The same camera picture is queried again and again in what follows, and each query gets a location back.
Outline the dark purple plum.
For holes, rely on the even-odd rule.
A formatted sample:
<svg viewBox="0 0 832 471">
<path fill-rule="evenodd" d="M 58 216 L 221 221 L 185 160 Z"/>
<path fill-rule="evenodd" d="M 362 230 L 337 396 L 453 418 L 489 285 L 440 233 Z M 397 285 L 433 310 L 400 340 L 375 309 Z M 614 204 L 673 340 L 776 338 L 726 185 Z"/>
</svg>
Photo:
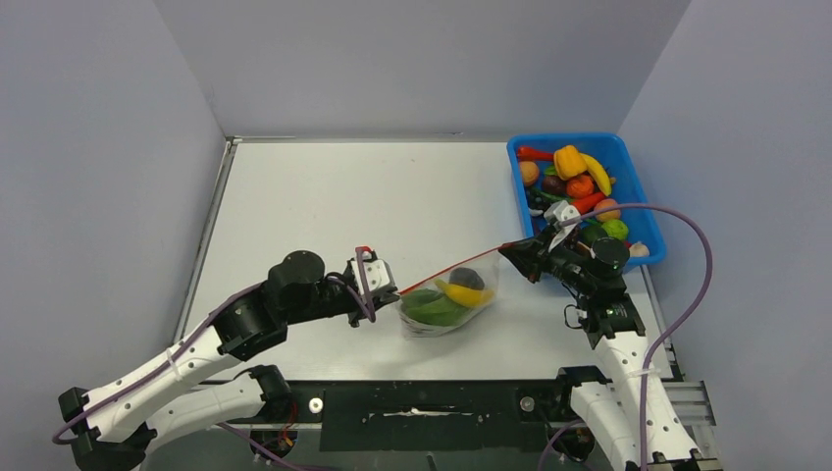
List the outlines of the dark purple plum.
<svg viewBox="0 0 832 471">
<path fill-rule="evenodd" d="M 479 272 L 468 267 L 457 267 L 452 269 L 448 282 L 452 285 L 477 291 L 484 290 L 486 288 L 486 282 Z"/>
</svg>

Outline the green leafy vegetable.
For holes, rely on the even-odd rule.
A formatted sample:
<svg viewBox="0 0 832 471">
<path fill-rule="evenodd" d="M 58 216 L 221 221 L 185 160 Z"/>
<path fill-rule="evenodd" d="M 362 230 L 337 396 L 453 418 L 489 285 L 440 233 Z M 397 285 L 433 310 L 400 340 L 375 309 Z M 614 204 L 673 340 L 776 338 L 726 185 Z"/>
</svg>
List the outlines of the green leafy vegetable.
<svg viewBox="0 0 832 471">
<path fill-rule="evenodd" d="M 461 325 L 473 312 L 451 300 L 441 291 L 420 288 L 401 298 L 401 310 L 405 317 L 424 325 L 455 327 Z"/>
</svg>

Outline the clear zip bag orange zipper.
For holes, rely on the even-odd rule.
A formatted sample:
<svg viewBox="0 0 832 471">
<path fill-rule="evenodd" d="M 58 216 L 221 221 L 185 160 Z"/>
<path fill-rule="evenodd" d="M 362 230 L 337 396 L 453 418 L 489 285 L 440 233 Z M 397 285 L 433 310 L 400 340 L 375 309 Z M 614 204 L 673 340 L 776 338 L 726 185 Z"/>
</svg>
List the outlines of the clear zip bag orange zipper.
<svg viewBox="0 0 832 471">
<path fill-rule="evenodd" d="M 500 255 L 493 248 L 440 270 L 400 292 L 403 333 L 436 338 L 455 331 L 494 303 Z"/>
</svg>

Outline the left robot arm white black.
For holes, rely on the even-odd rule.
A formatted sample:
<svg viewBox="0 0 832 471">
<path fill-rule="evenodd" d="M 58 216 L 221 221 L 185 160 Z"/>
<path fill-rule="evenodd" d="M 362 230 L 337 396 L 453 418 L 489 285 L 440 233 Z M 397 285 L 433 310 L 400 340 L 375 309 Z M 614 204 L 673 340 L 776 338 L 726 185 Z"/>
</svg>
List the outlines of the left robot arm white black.
<svg viewBox="0 0 832 471">
<path fill-rule="evenodd" d="M 290 326 L 345 315 L 356 328 L 398 299 L 392 270 L 359 246 L 341 273 L 297 250 L 265 281 L 231 295 L 181 340 L 117 380 L 59 397 L 64 424 L 51 439 L 81 470 L 134 470 L 158 448 L 230 420 L 279 416 L 291 392 L 280 370 L 260 365 L 223 385 L 214 375 L 284 342 Z"/>
</svg>

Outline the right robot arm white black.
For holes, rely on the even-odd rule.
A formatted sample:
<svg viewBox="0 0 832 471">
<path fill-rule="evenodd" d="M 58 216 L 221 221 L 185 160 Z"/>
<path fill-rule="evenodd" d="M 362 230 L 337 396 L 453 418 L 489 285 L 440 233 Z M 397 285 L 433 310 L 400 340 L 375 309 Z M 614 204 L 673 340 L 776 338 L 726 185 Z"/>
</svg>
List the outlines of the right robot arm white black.
<svg viewBox="0 0 832 471">
<path fill-rule="evenodd" d="M 498 251 L 530 282 L 552 275 L 574 292 L 598 365 L 561 369 L 564 384 L 551 403 L 561 417 L 584 422 L 613 469 L 720 469 L 689 435 L 648 358 L 645 325 L 622 276 L 629 259 L 622 241 L 602 237 L 583 249 L 538 235 Z"/>
</svg>

